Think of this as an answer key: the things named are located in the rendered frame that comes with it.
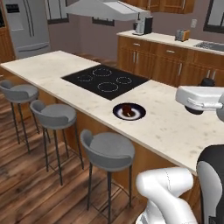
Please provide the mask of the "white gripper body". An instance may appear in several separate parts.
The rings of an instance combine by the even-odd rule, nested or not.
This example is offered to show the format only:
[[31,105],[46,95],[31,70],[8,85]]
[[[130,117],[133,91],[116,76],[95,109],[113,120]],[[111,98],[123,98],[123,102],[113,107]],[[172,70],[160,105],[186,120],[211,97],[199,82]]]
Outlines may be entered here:
[[220,102],[223,95],[224,87],[180,86],[175,99],[190,109],[212,111],[224,107],[224,102]]

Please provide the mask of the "wooden base cabinet run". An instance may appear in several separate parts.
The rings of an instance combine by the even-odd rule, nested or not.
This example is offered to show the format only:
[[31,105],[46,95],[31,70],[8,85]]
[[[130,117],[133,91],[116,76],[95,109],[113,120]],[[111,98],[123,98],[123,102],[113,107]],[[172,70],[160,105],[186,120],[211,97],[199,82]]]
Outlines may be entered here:
[[169,86],[224,87],[224,55],[118,36],[118,67]]

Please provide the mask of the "brown steak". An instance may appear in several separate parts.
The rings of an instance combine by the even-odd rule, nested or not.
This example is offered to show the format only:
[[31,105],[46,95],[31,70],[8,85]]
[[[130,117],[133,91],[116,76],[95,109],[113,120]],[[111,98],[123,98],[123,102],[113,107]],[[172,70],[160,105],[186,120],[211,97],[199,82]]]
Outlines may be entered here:
[[122,106],[122,113],[125,116],[133,116],[134,115],[134,112],[131,110],[131,106],[128,104],[125,104]]

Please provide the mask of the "dark blue plate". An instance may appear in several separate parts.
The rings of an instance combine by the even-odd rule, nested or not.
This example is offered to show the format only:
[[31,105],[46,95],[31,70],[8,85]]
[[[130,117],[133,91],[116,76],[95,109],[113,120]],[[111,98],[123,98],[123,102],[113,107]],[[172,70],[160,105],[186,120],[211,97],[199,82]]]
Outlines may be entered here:
[[[133,116],[126,116],[123,114],[123,105],[128,104],[131,106],[131,110],[134,112]],[[146,115],[146,110],[141,105],[132,102],[119,103],[113,107],[113,114],[125,121],[136,121],[143,118]]]

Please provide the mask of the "tall wooden cabinet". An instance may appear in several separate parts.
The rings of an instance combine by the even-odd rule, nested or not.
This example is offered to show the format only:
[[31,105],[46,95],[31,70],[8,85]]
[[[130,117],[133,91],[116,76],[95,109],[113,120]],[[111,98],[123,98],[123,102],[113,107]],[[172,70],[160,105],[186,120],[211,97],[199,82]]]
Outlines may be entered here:
[[3,0],[0,0],[0,63],[15,60],[9,26],[4,12]]

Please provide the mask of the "steel sink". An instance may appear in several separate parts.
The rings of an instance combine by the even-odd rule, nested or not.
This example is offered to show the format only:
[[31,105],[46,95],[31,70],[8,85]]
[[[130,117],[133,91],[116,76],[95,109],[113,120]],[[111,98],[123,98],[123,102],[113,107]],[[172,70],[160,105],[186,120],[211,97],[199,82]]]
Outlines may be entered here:
[[224,53],[224,44],[218,44],[213,42],[200,42],[197,45],[194,45],[194,47]]

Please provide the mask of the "silver and orange toaster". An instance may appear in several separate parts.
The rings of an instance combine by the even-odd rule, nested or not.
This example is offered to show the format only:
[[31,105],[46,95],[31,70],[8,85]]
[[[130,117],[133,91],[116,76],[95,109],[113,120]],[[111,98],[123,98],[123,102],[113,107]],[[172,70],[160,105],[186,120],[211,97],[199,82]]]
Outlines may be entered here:
[[190,37],[190,31],[187,29],[179,29],[176,31],[175,39],[184,42]]

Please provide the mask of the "black framed window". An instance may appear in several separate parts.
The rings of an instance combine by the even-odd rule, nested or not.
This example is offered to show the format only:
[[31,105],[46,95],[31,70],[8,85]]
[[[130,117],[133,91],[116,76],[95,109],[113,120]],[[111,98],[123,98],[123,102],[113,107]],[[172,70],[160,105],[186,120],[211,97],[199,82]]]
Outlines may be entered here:
[[224,33],[224,0],[210,0],[203,31]]
[[45,0],[45,10],[49,24],[66,23],[69,21],[66,13],[67,0]]
[[92,23],[96,25],[114,26],[115,21],[107,18],[92,17]]

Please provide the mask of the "wooden kitchen island base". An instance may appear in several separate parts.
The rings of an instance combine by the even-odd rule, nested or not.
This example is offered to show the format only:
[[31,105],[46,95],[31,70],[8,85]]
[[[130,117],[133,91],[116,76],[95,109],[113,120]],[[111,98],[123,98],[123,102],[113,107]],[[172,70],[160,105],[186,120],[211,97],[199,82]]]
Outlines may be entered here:
[[[76,109],[77,111],[77,116],[78,116],[78,134],[81,133],[83,129],[89,129],[92,130],[94,134],[99,134],[100,132],[103,131],[111,131],[115,133],[120,133],[124,135],[124,131],[121,132],[120,130],[118,131],[118,128],[115,128],[114,126],[112,127],[112,123],[109,124],[103,121],[100,121],[100,118],[96,118],[96,115],[94,115],[94,108],[90,109],[90,112],[84,112],[83,109],[81,109],[78,106],[72,105],[70,102],[67,100],[63,100],[61,97],[57,96],[56,94],[49,92],[48,90],[42,88],[41,86],[37,86],[36,84],[33,84],[32,82],[29,82],[28,80],[25,80],[22,78],[22,76],[18,76],[13,72],[8,71],[5,68],[2,68],[0,66],[0,76],[3,76],[1,79],[6,79],[10,80],[15,84],[32,84],[35,87],[38,88],[40,97],[39,99],[42,100],[46,105],[50,105],[52,103],[64,103],[69,106],[72,106],[73,108]],[[143,124],[143,127],[146,128],[146,122],[140,122],[138,125],[138,122],[135,122],[135,125],[131,128],[128,128],[128,130],[133,130],[135,133],[134,134],[140,134],[140,126]],[[74,130],[72,128],[68,128],[66,130],[66,137],[69,146],[74,147]],[[165,167],[173,167],[176,165],[175,163],[169,161],[169,159],[159,156],[150,146],[143,145],[140,143],[140,140],[137,140],[137,138],[133,138],[127,136],[131,140],[131,142],[134,144],[136,147],[136,157],[134,159],[134,164],[133,164],[133,172],[132,172],[132,190],[133,190],[133,195],[138,195],[137,189],[134,186],[134,178],[137,177],[137,174],[139,172],[143,172],[149,169],[156,169],[156,168],[165,168]],[[117,174],[113,174],[113,178],[115,181],[117,181],[118,184],[124,186],[125,188],[128,187],[128,172],[127,171],[119,171]],[[202,205],[201,205],[201,196],[200,196],[200,182],[197,177],[197,175],[194,173],[193,174],[193,187],[192,190],[189,190],[185,193],[183,193],[180,198],[183,200],[186,200],[191,209],[193,214],[196,217],[196,220],[199,224],[203,224],[202,221]]]

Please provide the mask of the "white and black coffee machine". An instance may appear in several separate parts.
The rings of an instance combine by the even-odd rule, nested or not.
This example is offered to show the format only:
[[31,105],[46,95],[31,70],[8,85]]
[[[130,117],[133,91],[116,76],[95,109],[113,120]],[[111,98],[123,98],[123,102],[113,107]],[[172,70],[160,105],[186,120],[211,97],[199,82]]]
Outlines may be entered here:
[[152,16],[141,16],[140,14],[137,15],[137,20],[133,24],[134,26],[134,35],[142,36],[145,34],[152,33]]

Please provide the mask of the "black induction hob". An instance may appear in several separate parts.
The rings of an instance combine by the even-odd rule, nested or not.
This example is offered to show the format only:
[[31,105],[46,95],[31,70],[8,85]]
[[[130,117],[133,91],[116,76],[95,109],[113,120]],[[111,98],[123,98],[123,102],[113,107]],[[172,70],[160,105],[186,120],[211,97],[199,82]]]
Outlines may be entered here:
[[62,80],[110,101],[148,81],[147,78],[102,64],[71,73]]

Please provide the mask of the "grey bar stool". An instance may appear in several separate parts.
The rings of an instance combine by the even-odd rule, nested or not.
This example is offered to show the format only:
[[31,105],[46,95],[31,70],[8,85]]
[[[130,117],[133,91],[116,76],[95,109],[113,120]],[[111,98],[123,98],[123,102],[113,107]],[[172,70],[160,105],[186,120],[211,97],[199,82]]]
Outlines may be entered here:
[[47,171],[49,171],[49,168],[51,166],[48,162],[46,140],[50,139],[50,137],[48,136],[48,130],[53,131],[56,157],[58,161],[57,173],[59,174],[59,182],[61,185],[63,185],[61,165],[60,165],[60,153],[59,153],[58,139],[57,139],[57,130],[62,131],[62,135],[63,135],[65,147],[66,147],[66,155],[69,156],[65,129],[71,126],[74,126],[76,143],[77,143],[79,152],[74,151],[73,153],[79,156],[80,162],[81,162],[81,168],[84,168],[80,140],[79,140],[78,130],[77,130],[77,123],[76,123],[77,113],[74,108],[66,104],[55,103],[51,105],[45,105],[41,100],[33,101],[30,104],[30,109],[31,109],[31,112],[38,118],[38,121],[41,124],[42,130],[43,130],[45,167]]
[[121,134],[102,132],[93,135],[88,129],[80,133],[80,141],[89,160],[89,178],[87,192],[87,209],[90,206],[91,181],[93,167],[100,168],[107,173],[108,180],[108,224],[111,211],[111,183],[112,173],[129,170],[129,206],[132,201],[132,165],[135,157],[135,147],[132,142]]
[[14,86],[10,80],[2,80],[0,81],[0,90],[3,92],[4,97],[10,103],[13,122],[16,129],[17,134],[17,142],[20,143],[19,134],[18,134],[18,125],[16,114],[14,110],[14,105],[17,104],[17,108],[20,114],[23,131],[24,131],[24,139],[27,146],[27,150],[30,149],[30,145],[28,143],[28,137],[26,134],[24,118],[22,114],[21,105],[24,103],[31,103],[39,98],[39,91],[36,87],[30,84],[16,85]]

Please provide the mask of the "grey range hood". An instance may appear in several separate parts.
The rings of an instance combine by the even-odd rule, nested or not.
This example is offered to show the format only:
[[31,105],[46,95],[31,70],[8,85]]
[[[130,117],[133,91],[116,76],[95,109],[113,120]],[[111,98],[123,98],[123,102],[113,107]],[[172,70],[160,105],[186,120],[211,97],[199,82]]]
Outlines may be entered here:
[[148,10],[137,8],[119,0],[79,0],[68,5],[66,13],[118,21],[138,20],[151,16]]

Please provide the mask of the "stainless steel fridge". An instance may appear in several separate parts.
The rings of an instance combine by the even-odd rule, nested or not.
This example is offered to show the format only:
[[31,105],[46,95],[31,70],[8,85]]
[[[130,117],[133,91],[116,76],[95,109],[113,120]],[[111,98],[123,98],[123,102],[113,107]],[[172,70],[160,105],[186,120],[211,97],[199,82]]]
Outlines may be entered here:
[[51,51],[45,0],[3,0],[16,57]]

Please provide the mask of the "wooden wall cabinet run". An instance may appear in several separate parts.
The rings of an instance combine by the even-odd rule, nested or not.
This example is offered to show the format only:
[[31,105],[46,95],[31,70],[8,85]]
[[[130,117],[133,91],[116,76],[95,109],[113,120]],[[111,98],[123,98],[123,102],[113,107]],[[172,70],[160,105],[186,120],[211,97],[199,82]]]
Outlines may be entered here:
[[195,0],[122,0],[130,4],[148,10],[150,12],[167,12],[175,14],[192,13]]

